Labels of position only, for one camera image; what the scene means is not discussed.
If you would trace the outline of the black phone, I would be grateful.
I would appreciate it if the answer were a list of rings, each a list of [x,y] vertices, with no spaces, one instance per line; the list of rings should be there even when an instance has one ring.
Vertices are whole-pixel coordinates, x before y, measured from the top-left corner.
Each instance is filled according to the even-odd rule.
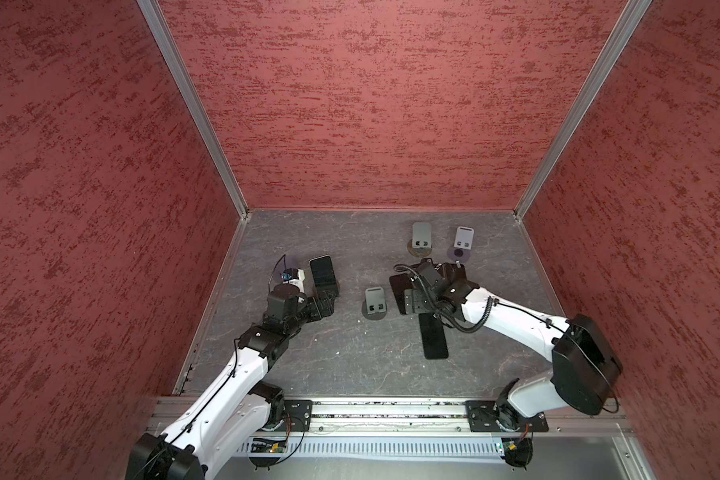
[[[340,295],[339,284],[330,256],[324,255],[309,262],[315,296],[335,299]]]

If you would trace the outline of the purple round base phone stand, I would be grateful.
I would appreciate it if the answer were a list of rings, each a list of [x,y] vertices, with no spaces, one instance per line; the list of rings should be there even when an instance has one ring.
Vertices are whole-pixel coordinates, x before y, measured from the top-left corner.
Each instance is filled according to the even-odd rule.
[[[458,226],[452,246],[448,249],[447,256],[452,262],[465,263],[470,260],[474,245],[474,229],[466,226]]]

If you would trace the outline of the wooden round base phone stand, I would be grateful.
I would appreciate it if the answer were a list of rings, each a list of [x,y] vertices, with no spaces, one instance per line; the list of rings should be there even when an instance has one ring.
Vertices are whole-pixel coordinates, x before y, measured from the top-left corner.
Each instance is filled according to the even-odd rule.
[[[414,222],[412,224],[411,239],[407,244],[409,253],[417,258],[426,258],[431,255],[432,228],[428,222]]]

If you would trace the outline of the dark round stand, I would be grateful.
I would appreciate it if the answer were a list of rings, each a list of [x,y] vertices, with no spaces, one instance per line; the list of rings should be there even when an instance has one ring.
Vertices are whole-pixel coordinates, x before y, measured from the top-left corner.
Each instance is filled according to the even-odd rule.
[[[381,286],[367,288],[364,291],[362,315],[368,320],[378,321],[384,319],[387,312],[388,305],[384,289]]]

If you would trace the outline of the maroon edged reflective phone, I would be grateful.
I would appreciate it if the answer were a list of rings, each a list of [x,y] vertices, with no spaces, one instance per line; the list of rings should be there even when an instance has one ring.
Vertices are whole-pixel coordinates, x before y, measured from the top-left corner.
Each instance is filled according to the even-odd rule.
[[[444,326],[440,319],[431,313],[418,315],[423,353],[427,360],[443,360],[449,357]]]

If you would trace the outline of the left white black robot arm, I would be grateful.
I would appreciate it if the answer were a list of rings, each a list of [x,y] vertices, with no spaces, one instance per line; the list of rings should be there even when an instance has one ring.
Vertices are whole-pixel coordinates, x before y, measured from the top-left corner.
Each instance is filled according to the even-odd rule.
[[[289,283],[274,287],[261,322],[239,337],[212,384],[161,434],[137,441],[125,477],[213,479],[256,431],[288,424],[282,389],[264,378],[305,324],[333,314],[338,297],[336,285],[312,296]]]

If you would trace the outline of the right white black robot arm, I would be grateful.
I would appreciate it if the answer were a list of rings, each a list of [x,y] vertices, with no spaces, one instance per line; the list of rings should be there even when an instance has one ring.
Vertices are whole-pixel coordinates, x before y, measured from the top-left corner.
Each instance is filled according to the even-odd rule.
[[[564,407],[597,416],[615,398],[623,366],[590,317],[566,318],[504,299],[470,281],[458,263],[425,258],[394,270],[390,284],[401,312],[418,316],[423,333],[434,333],[433,346],[442,346],[446,328],[463,334],[490,329],[549,363],[547,371],[503,388],[489,415],[499,429],[520,431],[546,411]]]

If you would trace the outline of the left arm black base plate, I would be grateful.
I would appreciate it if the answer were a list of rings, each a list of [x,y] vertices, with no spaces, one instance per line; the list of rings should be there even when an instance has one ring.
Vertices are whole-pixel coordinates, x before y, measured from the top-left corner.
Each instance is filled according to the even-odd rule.
[[[274,432],[305,432],[310,429],[314,402],[307,399],[276,400],[268,426]]]

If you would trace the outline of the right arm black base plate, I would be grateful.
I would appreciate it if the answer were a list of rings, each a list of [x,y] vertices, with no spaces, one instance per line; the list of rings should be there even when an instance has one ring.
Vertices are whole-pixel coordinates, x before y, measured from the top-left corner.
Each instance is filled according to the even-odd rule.
[[[543,413],[526,418],[509,404],[497,406],[495,401],[488,400],[468,400],[465,408],[469,428],[473,433],[521,434],[549,431]]]

